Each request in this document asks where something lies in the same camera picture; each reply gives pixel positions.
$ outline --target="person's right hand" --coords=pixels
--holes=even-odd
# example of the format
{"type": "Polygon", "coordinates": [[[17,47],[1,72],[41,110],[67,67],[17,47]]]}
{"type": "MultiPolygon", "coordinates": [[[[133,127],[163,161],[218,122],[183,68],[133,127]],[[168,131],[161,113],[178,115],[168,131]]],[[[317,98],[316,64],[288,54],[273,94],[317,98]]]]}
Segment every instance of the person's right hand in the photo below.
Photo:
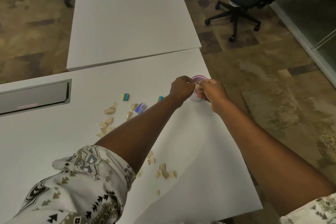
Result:
{"type": "Polygon", "coordinates": [[[224,86],[214,79],[203,80],[199,83],[200,87],[197,96],[211,103],[212,111],[217,113],[216,105],[221,101],[229,100],[224,86]]]}

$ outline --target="person's left hand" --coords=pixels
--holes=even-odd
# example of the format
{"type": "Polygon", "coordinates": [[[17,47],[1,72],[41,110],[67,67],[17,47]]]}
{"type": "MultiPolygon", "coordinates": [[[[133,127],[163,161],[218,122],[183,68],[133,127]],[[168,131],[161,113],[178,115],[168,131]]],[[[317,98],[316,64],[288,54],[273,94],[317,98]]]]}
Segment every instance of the person's left hand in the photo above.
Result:
{"type": "Polygon", "coordinates": [[[186,75],[176,78],[176,80],[171,84],[169,95],[174,96],[183,104],[194,92],[195,90],[195,80],[187,77],[186,75]]]}

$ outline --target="person's right arm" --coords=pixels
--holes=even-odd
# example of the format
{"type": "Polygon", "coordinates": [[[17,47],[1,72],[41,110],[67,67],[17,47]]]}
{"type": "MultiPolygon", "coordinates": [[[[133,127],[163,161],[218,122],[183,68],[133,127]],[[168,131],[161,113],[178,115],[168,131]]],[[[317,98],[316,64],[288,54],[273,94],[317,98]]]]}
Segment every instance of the person's right arm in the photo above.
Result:
{"type": "Polygon", "coordinates": [[[328,196],[336,186],[299,155],[251,120],[213,79],[200,82],[200,98],[211,102],[235,140],[247,166],[280,215],[328,196]]]}

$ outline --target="baseboard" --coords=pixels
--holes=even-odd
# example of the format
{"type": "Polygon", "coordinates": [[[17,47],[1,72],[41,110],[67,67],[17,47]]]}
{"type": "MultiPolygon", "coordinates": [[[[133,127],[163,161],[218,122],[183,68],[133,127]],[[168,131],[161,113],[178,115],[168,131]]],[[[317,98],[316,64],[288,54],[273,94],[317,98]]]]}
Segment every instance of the baseboard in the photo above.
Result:
{"type": "Polygon", "coordinates": [[[301,30],[295,25],[295,23],[288,17],[285,11],[276,3],[273,2],[270,7],[279,16],[282,22],[286,25],[288,30],[293,34],[293,36],[298,40],[302,47],[306,50],[309,56],[315,61],[317,66],[329,79],[329,81],[336,87],[336,72],[327,63],[327,61],[321,56],[320,52],[314,48],[313,44],[305,37],[301,30]]]}

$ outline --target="pink cup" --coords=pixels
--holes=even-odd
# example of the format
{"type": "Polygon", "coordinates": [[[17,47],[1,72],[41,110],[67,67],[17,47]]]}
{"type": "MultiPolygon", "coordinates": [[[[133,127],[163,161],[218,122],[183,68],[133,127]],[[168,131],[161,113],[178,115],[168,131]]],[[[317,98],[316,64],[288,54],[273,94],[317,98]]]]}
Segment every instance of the pink cup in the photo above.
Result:
{"type": "MultiPolygon", "coordinates": [[[[203,76],[203,75],[195,75],[192,77],[192,79],[196,80],[195,84],[199,84],[200,81],[206,80],[208,79],[207,77],[203,76]]],[[[198,101],[202,101],[203,99],[199,98],[197,96],[197,90],[195,89],[194,93],[191,95],[190,99],[192,101],[198,102],[198,101]]]]}

